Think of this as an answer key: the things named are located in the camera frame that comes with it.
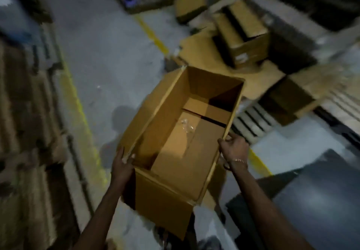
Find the concrete floor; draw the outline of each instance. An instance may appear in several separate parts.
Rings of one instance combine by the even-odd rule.
[[[160,81],[164,56],[115,0],[46,1],[67,63],[65,74],[57,82],[60,103],[96,207],[108,184],[119,136]],[[141,18],[170,52],[189,35],[187,27],[176,23],[172,7],[146,12]],[[328,148],[350,157],[348,145],[310,114],[290,126],[278,127],[253,150],[275,174],[304,166]],[[228,173],[220,207],[224,210],[238,193],[235,179]],[[81,205],[76,210],[83,229],[89,214]],[[236,249],[233,239],[239,231],[231,219],[227,217],[224,228],[214,211],[205,207],[195,207],[194,211],[198,240],[216,235],[224,250]],[[119,249],[160,249],[152,228],[152,223],[120,202],[109,237]]]

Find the open cardboard box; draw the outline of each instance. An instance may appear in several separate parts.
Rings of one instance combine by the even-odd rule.
[[[243,0],[214,14],[214,20],[232,67],[242,68],[268,57],[269,31]]]
[[[120,140],[126,154],[136,154],[130,206],[181,239],[215,170],[217,139],[231,127],[242,87],[242,79],[194,67],[172,71]]]

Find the fingers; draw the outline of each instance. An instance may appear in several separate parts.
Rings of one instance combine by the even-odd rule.
[[[120,149],[117,151],[115,159],[122,159],[122,156],[124,155],[124,147],[120,146]]]
[[[224,139],[221,139],[221,138],[219,138],[219,139],[217,140],[217,142],[219,143],[220,150],[221,150],[221,151],[224,150],[225,147],[226,147],[226,145],[227,145],[227,142],[226,142]]]
[[[134,160],[135,160],[135,154],[132,154],[132,155],[127,159],[126,164],[132,165],[133,162],[134,162]]]
[[[228,135],[230,135],[230,136],[231,136],[231,138],[237,138],[237,137],[239,137],[239,136],[240,136],[240,135],[235,134],[235,133],[232,133],[232,132],[228,132]]]

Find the yellow painted stripe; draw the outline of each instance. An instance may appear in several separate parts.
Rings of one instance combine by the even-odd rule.
[[[258,174],[264,177],[272,175],[268,167],[263,163],[263,161],[261,161],[252,149],[249,150],[249,163]]]
[[[145,21],[141,18],[140,15],[137,14],[134,17],[138,21],[144,32],[147,34],[149,39],[154,41],[154,43],[164,54],[164,56],[167,56],[169,53],[169,49],[163,44],[163,42],[160,41],[160,39],[156,36],[155,32],[145,23]],[[251,149],[249,152],[249,163],[253,166],[255,171],[257,171],[260,175],[263,176],[272,175],[271,171],[267,168],[267,166]]]
[[[163,44],[162,41],[160,41],[160,39],[156,36],[155,32],[144,22],[140,15],[134,15],[134,18],[139,23],[148,38],[155,43],[155,45],[165,56],[167,56],[169,54],[169,49]]]
[[[63,54],[61,53],[61,62],[64,68],[60,74],[59,83],[62,97],[69,109],[71,132],[74,135],[76,146],[79,149],[83,169],[86,172],[88,183],[91,186],[102,186],[105,188],[108,184],[109,177],[101,164],[101,159],[97,148],[94,145],[94,139],[83,111],[83,106],[77,95],[70,70],[66,65]]]

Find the cardboard sheet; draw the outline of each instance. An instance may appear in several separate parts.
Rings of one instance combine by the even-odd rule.
[[[260,98],[270,87],[285,76],[275,64],[264,61],[258,73],[234,73],[221,58],[212,40],[213,34],[207,31],[189,36],[180,42],[182,50],[179,57],[190,66],[194,66],[213,73],[245,80],[243,96],[255,100]]]
[[[193,127],[192,130],[184,129],[181,121],[185,119]],[[200,116],[183,112],[151,172],[168,181],[185,196],[198,200],[218,151],[217,139],[223,137],[224,131],[225,128]]]

